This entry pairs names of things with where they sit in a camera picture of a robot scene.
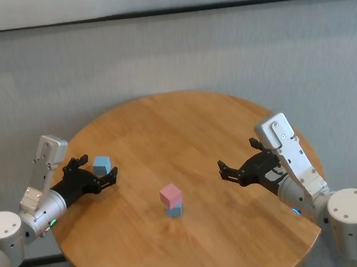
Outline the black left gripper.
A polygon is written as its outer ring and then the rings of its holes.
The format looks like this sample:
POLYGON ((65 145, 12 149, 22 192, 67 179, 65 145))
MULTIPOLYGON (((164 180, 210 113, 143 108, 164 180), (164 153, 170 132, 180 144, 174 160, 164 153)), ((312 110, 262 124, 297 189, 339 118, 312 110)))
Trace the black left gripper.
POLYGON ((51 189, 58 193, 65 202, 66 208, 73 205, 84 194, 99 194, 117 182, 118 168, 115 166, 102 177, 97 177, 91 172, 80 169, 88 162, 88 155, 80 158, 71 158, 64 166, 63 178, 51 189))

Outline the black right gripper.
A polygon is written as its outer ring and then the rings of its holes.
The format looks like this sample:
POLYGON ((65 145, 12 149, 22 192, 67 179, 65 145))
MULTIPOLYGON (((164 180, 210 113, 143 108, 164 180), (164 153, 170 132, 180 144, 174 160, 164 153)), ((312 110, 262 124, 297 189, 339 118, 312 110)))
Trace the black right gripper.
POLYGON ((251 184, 260 184, 271 193, 278 195, 279 183, 287 175, 285 171, 277 171, 280 168, 278 157, 271 150, 256 138, 249 138, 252 148, 259 150, 260 153, 252 156, 240 168, 234 169, 218 161, 219 175, 221 179, 235 182, 242 187, 251 184))

